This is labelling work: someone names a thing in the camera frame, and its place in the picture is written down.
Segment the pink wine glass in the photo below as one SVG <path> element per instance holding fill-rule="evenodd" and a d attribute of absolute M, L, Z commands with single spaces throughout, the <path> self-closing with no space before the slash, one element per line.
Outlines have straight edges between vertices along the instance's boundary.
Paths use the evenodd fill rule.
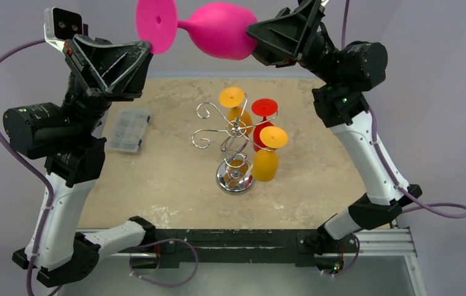
<path fill-rule="evenodd" d="M 175 1 L 142 0 L 136 5 L 135 23 L 139 39 L 150 43 L 153 54 L 167 52 L 179 29 L 188 32 L 200 51 L 218 59 L 243 60 L 257 46 L 247 34 L 248 26 L 257 23 L 255 14 L 226 2 L 208 3 L 180 20 Z"/>

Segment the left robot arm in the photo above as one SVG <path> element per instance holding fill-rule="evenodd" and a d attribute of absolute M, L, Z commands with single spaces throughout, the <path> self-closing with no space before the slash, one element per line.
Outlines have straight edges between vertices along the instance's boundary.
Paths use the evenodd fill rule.
<path fill-rule="evenodd" d="M 134 247 L 148 252 L 155 244 L 154 226 L 138 216 L 91 234 L 77 230 L 106 157 L 106 139 L 93 132 L 113 102 L 141 97 L 150 44 L 75 35 L 62 51 L 70 75 L 61 105 L 15 107 L 3 118 L 10 147 L 26 158 L 45 160 L 47 189 L 39 222 L 29 244 L 12 259 L 23 269 L 37 268 L 37 280 L 48 288 L 84 279 L 109 255 Z"/>

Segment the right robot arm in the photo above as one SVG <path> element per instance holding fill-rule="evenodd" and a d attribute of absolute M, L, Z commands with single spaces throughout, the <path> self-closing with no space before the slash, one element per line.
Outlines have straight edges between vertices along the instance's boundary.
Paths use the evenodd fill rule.
<path fill-rule="evenodd" d="M 396 169 L 377 133 L 364 93 L 384 82 L 388 53 L 381 43 L 353 41 L 338 49 L 325 24 L 320 1 L 300 1 L 275 18 L 249 25 L 254 57 L 277 68 L 299 64 L 325 84 L 312 90 L 315 113 L 338 138 L 364 182 L 365 193 L 318 227 L 304 243 L 317 254 L 334 250 L 360 230 L 392 222 L 422 194 Z"/>

